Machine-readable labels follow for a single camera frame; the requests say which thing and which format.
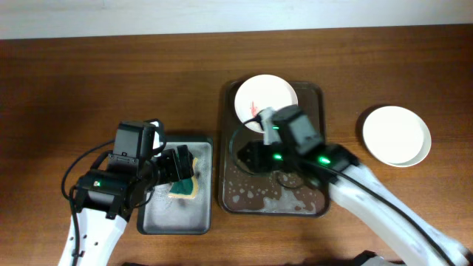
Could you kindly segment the green and yellow sponge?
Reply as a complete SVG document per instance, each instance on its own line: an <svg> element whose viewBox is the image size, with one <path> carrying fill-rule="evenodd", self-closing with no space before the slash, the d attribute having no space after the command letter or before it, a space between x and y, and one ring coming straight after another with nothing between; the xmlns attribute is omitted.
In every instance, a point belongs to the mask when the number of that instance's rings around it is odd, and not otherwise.
<svg viewBox="0 0 473 266"><path fill-rule="evenodd" d="M190 154L190 174L189 178L175 182L172 184L171 189L169 190L169 197L175 199L184 199L184 200L193 200L198 192L199 185L196 177L195 167L197 165L198 159L194 157L193 154Z"/></svg>

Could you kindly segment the white plate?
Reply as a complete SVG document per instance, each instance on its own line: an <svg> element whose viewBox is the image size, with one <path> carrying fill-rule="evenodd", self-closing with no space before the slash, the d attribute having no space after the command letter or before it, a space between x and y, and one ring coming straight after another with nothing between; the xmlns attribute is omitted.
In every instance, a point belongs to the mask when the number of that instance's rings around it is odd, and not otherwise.
<svg viewBox="0 0 473 266"><path fill-rule="evenodd" d="M424 146L429 143L422 119L399 106L383 106L370 112L361 133L368 151L394 167L409 167L422 161Z"/></svg>
<svg viewBox="0 0 473 266"><path fill-rule="evenodd" d="M275 75L256 75L237 89L234 109L243 123L268 107L277 111L298 104L296 91L286 80Z"/></svg>

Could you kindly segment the pale grey plate front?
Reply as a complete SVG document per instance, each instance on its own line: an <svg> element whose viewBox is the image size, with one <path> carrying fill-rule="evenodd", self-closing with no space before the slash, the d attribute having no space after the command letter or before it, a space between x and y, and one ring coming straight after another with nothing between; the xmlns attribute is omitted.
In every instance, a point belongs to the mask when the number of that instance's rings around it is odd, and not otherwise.
<svg viewBox="0 0 473 266"><path fill-rule="evenodd" d="M429 154L432 137L428 126L419 120L410 126L402 126L401 140L389 142L387 157L383 162L387 165L406 168L419 164Z"/></svg>

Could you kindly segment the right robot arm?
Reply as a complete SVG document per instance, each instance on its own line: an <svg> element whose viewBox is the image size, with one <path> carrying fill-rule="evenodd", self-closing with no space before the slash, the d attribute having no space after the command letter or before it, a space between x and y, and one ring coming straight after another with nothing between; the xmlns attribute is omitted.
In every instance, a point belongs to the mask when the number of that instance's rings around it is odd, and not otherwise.
<svg viewBox="0 0 473 266"><path fill-rule="evenodd" d="M326 143L297 105L263 109L250 121L263 131L231 159L260 176L295 173L308 188L348 210L383 240L405 265L471 265L472 252L418 216L386 189L349 150Z"/></svg>

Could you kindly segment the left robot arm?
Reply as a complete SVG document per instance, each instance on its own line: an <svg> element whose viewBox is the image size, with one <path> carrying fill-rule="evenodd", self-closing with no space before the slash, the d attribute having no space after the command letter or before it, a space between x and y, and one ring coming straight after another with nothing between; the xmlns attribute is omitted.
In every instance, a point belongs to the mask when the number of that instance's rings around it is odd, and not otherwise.
<svg viewBox="0 0 473 266"><path fill-rule="evenodd" d="M133 210L150 201L154 187L194 174L188 146L167 149L158 119L123 121L110 143L65 193L71 224L60 265L106 265Z"/></svg>

